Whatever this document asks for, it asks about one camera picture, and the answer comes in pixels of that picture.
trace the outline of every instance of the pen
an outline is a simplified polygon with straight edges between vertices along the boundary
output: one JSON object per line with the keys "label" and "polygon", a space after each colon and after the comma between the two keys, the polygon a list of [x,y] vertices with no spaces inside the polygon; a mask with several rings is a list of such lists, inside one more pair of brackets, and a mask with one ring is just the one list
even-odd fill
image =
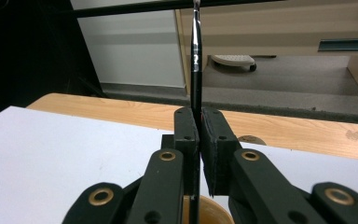
{"label": "pen", "polygon": [[[194,1],[193,32],[191,37],[191,88],[190,102],[193,117],[200,134],[202,100],[202,43],[200,30],[200,0]],[[200,150],[194,154],[193,195],[190,196],[189,223],[200,222]]]}

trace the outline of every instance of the metal bar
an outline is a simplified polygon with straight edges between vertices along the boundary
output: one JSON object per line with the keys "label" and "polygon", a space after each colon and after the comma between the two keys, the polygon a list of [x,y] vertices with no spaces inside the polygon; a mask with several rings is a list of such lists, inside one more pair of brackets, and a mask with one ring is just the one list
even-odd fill
{"label": "metal bar", "polygon": [[[203,0],[203,7],[218,7],[238,4],[252,4],[262,2],[276,2],[282,0]],[[99,17],[108,15],[120,15],[129,13],[149,12],[149,11],[163,11],[173,9],[192,8],[192,1],[168,0],[155,1],[146,3],[127,4],[112,7],[95,7],[78,10],[65,10],[55,12],[57,15],[68,15],[76,18]]]}

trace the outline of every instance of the white surface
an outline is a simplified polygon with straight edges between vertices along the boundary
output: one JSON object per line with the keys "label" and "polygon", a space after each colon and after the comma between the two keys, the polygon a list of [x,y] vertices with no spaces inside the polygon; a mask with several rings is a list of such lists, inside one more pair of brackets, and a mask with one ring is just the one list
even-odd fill
{"label": "white surface", "polygon": [[248,66],[254,65],[255,59],[249,55],[212,55],[212,60],[229,66]]}
{"label": "white surface", "polygon": [[[71,0],[74,9],[148,2]],[[185,86],[172,10],[78,19],[102,83]]]}
{"label": "white surface", "polygon": [[[61,223],[99,182],[127,186],[168,131],[10,107],[0,113],[0,223]],[[264,152],[297,187],[334,181],[358,191],[358,161],[276,147]],[[208,195],[204,177],[201,194]],[[227,197],[215,197],[227,209]]]}

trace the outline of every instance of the gray floor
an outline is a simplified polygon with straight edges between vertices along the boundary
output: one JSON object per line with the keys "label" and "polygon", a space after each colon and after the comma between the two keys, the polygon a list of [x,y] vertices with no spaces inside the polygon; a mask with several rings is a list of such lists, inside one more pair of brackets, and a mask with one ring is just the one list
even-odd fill
{"label": "gray floor", "polygon": [[[302,111],[313,118],[319,112],[356,119],[358,86],[347,69],[348,60],[345,56],[255,57],[254,72],[247,67],[216,65],[210,60],[203,72],[202,101],[223,109],[255,113],[284,111],[278,115],[298,117],[296,112]],[[174,105],[189,102],[184,89],[102,86],[112,98]]]}
{"label": "gray floor", "polygon": [[257,58],[257,69],[216,66],[204,71],[206,102],[262,105],[358,115],[358,85],[349,57]]}

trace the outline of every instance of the wooden table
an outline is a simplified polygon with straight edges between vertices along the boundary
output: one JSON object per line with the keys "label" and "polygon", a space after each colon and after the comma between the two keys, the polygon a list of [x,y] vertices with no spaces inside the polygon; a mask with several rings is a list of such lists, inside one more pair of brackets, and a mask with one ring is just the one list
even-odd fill
{"label": "wooden table", "polygon": [[[173,131],[179,106],[52,93],[27,108]],[[222,111],[232,131],[268,146],[358,159],[358,124]]]}

